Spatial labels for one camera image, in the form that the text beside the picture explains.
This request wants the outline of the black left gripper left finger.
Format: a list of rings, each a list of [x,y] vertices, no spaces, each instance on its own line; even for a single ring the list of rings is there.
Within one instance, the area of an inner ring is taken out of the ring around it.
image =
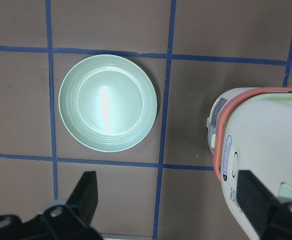
[[[66,205],[89,227],[97,208],[97,177],[96,171],[85,171]]]

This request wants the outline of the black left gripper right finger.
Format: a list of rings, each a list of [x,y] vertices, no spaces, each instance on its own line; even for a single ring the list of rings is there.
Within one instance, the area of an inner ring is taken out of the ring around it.
[[[238,172],[236,198],[257,235],[266,237],[281,204],[279,200],[250,170]]]

